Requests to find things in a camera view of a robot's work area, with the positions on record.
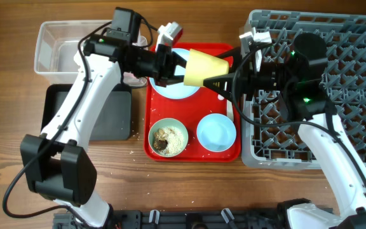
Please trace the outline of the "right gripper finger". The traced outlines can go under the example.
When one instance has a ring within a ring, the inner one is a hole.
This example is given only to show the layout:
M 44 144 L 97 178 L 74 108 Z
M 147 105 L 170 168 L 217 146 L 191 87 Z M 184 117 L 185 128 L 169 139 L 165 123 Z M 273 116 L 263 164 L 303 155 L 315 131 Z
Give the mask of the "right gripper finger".
M 225 59 L 228 57 L 232 57 L 233 59 L 241 59 L 241 47 L 237 46 L 236 48 L 230 49 L 224 53 L 217 55 L 217 58 L 220 59 Z
M 242 79 L 240 73 L 229 73 L 221 76 L 214 76 L 203 80 L 203 86 L 233 101 L 243 94 Z

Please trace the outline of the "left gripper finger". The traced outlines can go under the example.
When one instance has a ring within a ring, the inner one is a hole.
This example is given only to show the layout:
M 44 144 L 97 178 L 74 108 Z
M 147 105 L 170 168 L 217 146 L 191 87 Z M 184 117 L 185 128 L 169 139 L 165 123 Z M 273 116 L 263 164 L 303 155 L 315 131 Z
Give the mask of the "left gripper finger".
M 172 51 L 171 57 L 170 57 L 170 65 L 172 67 L 180 66 L 180 67 L 186 67 L 187 60 L 180 56 L 175 51 Z
M 164 83 L 165 85 L 174 85 L 178 83 L 182 83 L 184 81 L 184 75 L 174 75 L 170 78 L 167 78 Z

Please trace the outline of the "light blue plate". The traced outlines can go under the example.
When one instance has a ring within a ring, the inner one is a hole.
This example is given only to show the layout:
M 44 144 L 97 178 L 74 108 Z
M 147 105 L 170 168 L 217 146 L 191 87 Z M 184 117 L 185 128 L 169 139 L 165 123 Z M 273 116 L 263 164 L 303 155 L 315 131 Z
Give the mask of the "light blue plate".
M 189 50 L 183 48 L 173 48 L 173 52 L 180 55 L 183 59 L 188 60 Z M 177 66 L 175 69 L 175 75 L 185 75 L 186 69 L 181 66 Z M 183 83 L 174 85 L 167 85 L 166 87 L 157 86 L 153 78 L 149 78 L 149 82 L 154 90 L 168 99 L 185 99 L 195 94 L 200 88 L 194 86 L 185 86 Z

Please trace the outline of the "yellow plastic cup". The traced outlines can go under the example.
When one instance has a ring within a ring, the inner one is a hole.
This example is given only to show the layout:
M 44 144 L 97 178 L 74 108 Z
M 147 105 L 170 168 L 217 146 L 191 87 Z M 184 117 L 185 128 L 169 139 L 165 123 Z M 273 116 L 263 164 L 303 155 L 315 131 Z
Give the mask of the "yellow plastic cup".
M 229 72 L 229 62 L 207 53 L 191 49 L 186 62 L 185 86 L 204 87 L 203 81 Z

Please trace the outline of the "white plastic fork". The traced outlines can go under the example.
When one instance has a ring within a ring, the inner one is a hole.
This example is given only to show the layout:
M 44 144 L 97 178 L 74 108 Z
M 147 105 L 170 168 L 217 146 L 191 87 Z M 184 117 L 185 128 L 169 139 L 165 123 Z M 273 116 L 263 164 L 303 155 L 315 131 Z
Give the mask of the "white plastic fork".
M 226 116 L 231 120 L 234 121 L 234 113 L 233 113 L 233 105 L 231 101 L 226 102 Z

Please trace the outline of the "light blue bowl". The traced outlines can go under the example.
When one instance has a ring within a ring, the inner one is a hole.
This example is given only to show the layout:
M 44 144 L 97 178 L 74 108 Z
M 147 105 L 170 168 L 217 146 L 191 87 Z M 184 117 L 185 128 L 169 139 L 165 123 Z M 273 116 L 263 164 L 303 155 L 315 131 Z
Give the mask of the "light blue bowl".
M 236 140 L 236 127 L 226 115 L 212 113 L 200 120 L 196 135 L 205 149 L 220 153 L 233 146 Z

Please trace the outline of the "green bowl with food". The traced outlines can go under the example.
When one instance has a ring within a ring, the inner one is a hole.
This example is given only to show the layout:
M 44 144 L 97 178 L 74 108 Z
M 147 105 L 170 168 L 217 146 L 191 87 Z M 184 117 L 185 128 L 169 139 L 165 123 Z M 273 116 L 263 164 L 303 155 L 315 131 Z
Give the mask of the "green bowl with food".
M 164 118 L 151 126 L 147 140 L 151 153 L 161 158 L 173 158 L 186 150 L 189 134 L 180 121 Z

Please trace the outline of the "white napkin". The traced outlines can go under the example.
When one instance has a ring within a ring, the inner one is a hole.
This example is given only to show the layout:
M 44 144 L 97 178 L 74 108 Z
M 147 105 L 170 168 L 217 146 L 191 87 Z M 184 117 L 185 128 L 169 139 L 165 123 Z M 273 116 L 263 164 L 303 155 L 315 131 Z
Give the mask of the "white napkin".
M 77 64 L 78 69 L 83 66 L 83 61 L 81 60 L 81 56 L 79 52 L 76 52 L 76 54 L 73 57 L 74 62 Z

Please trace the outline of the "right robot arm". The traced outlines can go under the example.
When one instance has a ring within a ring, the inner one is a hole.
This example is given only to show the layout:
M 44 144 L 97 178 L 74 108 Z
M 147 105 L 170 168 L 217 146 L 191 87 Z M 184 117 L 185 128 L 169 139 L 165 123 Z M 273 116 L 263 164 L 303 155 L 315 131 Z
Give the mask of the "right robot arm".
M 278 91 L 283 125 L 295 128 L 314 154 L 337 200 L 339 215 L 300 198 L 278 204 L 283 228 L 366 228 L 366 166 L 349 141 L 334 103 L 321 87 L 327 45 L 316 34 L 294 39 L 282 64 L 260 64 L 256 54 L 270 40 L 252 41 L 230 73 L 214 73 L 203 85 L 237 104 L 238 96 L 257 90 Z

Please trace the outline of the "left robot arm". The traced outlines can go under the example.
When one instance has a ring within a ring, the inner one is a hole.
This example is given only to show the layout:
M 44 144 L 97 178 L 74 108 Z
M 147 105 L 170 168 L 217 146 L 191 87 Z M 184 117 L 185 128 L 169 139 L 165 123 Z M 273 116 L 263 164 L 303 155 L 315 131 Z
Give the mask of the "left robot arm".
M 78 43 L 80 70 L 56 115 L 38 136 L 27 135 L 20 153 L 30 191 L 68 210 L 85 228 L 115 228 L 110 204 L 95 191 L 97 171 L 87 150 L 95 122 L 124 73 L 152 78 L 166 86 L 182 81 L 175 75 L 186 61 L 172 52 L 182 35 L 175 22 L 158 30 L 155 51 L 138 46 L 145 18 L 126 8 L 116 8 L 113 19 Z

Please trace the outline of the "grey dishwasher rack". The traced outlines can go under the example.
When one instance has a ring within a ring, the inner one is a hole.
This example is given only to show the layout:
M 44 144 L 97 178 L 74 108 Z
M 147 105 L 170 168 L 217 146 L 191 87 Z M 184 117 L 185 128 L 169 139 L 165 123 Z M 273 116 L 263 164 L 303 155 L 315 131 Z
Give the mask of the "grey dishwasher rack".
M 273 45 L 263 51 L 264 62 L 284 62 L 295 37 L 304 32 L 324 39 L 328 65 L 321 84 L 366 165 L 366 15 L 254 10 L 247 24 L 271 34 Z M 262 169 L 318 169 L 312 152 L 283 125 L 276 96 L 275 91 L 259 90 L 243 102 L 243 112 L 264 128 L 242 122 L 242 162 Z

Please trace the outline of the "clear plastic waste bin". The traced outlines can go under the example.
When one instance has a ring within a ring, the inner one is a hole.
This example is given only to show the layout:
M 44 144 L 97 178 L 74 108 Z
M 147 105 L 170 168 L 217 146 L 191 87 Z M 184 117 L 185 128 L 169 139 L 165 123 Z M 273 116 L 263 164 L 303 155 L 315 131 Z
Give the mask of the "clear plastic waste bin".
M 41 24 L 34 55 L 34 71 L 51 84 L 72 84 L 79 66 L 74 61 L 78 42 L 107 20 L 63 20 Z

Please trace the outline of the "black plastic tray bin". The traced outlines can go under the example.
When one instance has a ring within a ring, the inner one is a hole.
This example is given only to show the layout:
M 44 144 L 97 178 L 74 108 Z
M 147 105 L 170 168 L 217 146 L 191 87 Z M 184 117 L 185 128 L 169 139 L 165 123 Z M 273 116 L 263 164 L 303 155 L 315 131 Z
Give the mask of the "black plastic tray bin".
M 71 84 L 48 87 L 41 126 L 45 127 L 63 104 Z M 131 134 L 132 89 L 117 85 L 109 94 L 91 133 L 91 141 L 125 141 Z

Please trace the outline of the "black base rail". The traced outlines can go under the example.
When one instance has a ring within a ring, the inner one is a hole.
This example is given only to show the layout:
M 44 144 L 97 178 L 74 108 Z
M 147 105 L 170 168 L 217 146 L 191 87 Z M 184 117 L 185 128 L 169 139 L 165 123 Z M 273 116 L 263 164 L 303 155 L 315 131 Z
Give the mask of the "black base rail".
M 103 228 L 289 228 L 274 209 L 170 212 L 114 211 Z

